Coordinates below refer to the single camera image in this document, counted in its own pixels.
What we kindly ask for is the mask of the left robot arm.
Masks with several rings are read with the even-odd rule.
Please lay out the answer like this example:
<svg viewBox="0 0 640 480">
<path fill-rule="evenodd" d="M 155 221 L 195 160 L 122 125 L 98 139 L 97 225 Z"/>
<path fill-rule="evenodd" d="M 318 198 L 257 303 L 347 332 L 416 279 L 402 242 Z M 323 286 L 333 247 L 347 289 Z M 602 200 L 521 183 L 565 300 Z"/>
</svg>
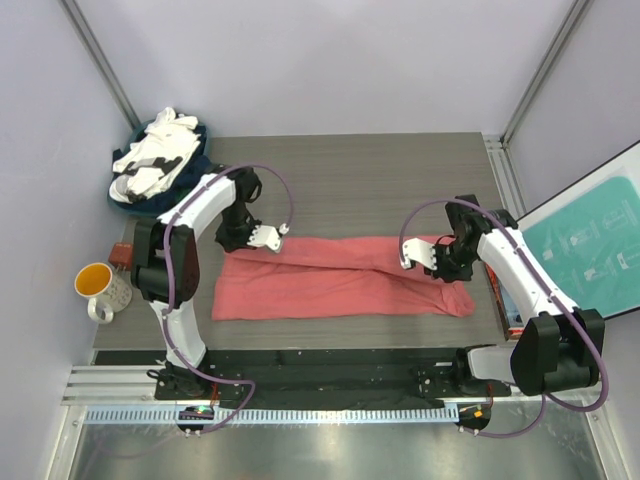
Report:
<svg viewBox="0 0 640 480">
<path fill-rule="evenodd" d="M 220 217 L 215 240 L 225 252 L 262 247 L 262 222 L 247 208 L 261 188 L 253 168 L 217 166 L 175 207 L 135 226 L 131 282 L 156 314 L 166 344 L 164 365 L 147 372 L 158 400 L 203 399 L 212 390 L 193 300 L 200 282 L 197 241 Z"/>
</svg>

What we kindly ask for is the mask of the pink t-shirt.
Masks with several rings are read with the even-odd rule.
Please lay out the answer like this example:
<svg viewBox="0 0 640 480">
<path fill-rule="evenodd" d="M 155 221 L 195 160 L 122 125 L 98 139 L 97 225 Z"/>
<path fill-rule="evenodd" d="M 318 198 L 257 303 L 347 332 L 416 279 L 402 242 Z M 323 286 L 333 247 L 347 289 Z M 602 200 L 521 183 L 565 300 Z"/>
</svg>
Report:
<svg viewBox="0 0 640 480">
<path fill-rule="evenodd" d="M 215 285 L 212 318 L 467 317 L 474 310 L 462 283 L 403 269 L 394 237 L 294 237 L 279 253 L 256 249 L 226 255 Z"/>
</svg>

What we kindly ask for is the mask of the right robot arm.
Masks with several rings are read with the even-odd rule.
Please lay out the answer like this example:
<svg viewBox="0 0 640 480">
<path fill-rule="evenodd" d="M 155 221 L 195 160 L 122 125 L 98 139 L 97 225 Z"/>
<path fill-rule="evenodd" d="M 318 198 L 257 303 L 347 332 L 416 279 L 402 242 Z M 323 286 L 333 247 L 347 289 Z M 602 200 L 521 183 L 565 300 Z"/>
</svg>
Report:
<svg viewBox="0 0 640 480">
<path fill-rule="evenodd" d="M 505 210 L 487 211 L 473 195 L 445 204 L 454 232 L 448 245 L 434 248 L 430 273 L 446 281 L 465 281 L 480 260 L 497 275 L 514 301 L 524 330 L 509 346 L 477 346 L 451 371 L 457 391 L 472 395 L 488 380 L 510 382 L 526 395 L 600 385 L 609 391 L 602 359 L 605 322 L 583 310 L 551 279 L 526 244 L 517 222 Z"/>
</svg>

